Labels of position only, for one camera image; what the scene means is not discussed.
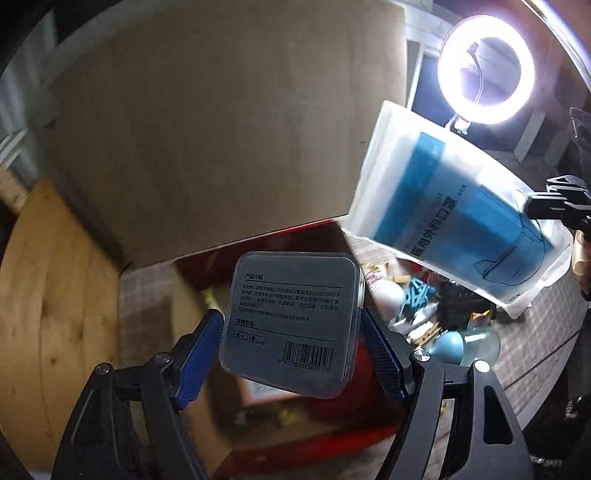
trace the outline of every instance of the barcode number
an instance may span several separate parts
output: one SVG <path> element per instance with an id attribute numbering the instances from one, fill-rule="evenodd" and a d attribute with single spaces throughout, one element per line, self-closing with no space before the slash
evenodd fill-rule
<path id="1" fill-rule="evenodd" d="M 320 372 L 329 372 L 335 349 L 306 343 L 285 342 L 283 363 L 293 367 Z"/>

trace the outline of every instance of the wooden surface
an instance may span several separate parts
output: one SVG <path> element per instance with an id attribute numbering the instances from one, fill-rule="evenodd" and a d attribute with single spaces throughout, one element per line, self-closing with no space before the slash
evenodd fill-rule
<path id="1" fill-rule="evenodd" d="M 50 471 L 92 368 L 115 363 L 118 273 L 50 182 L 29 195 L 0 267 L 0 424 Z"/>
<path id="2" fill-rule="evenodd" d="M 25 205 L 28 191 L 9 172 L 4 165 L 0 166 L 0 199 L 10 208 L 11 212 L 18 215 Z"/>
<path id="3" fill-rule="evenodd" d="M 346 213 L 406 77 L 396 5 L 193 0 L 67 69 L 40 136 L 139 267 Z"/>

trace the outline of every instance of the clear plastic bag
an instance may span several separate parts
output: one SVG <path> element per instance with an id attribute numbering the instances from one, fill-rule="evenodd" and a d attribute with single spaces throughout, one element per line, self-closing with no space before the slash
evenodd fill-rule
<path id="1" fill-rule="evenodd" d="M 384 102 L 346 223 L 516 318 L 570 265 L 557 220 L 523 213 L 523 181 L 478 147 Z"/>

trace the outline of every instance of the ring light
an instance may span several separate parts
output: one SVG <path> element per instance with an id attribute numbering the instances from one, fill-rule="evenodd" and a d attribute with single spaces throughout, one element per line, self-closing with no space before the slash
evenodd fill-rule
<path id="1" fill-rule="evenodd" d="M 517 88 L 504 102 L 479 105 L 463 96 L 460 72 L 468 64 L 468 48 L 483 38 L 506 42 L 517 55 L 521 77 Z M 465 120 L 479 124 L 498 124 L 515 115 L 526 103 L 534 88 L 534 60 L 525 41 L 516 30 L 496 17 L 477 15 L 458 23 L 448 34 L 437 63 L 437 77 L 447 103 Z"/>

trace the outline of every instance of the screw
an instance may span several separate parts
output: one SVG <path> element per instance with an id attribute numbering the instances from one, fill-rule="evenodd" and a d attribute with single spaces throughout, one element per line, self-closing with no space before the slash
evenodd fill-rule
<path id="1" fill-rule="evenodd" d="M 98 364 L 95 367 L 95 373 L 99 375 L 107 374 L 109 373 L 109 370 L 111 370 L 111 366 L 109 364 Z"/>
<path id="2" fill-rule="evenodd" d="M 429 355 L 426 350 L 419 347 L 413 352 L 413 357 L 419 362 L 426 362 L 431 358 L 431 355 Z"/>
<path id="3" fill-rule="evenodd" d="M 154 356 L 154 361 L 158 365 L 166 365 L 168 362 L 170 362 L 170 355 L 166 352 L 157 353 Z"/>
<path id="4" fill-rule="evenodd" d="M 485 362 L 484 360 L 476 360 L 474 362 L 474 368 L 476 368 L 479 372 L 485 374 L 491 369 L 491 366 L 488 364 L 488 362 Z"/>

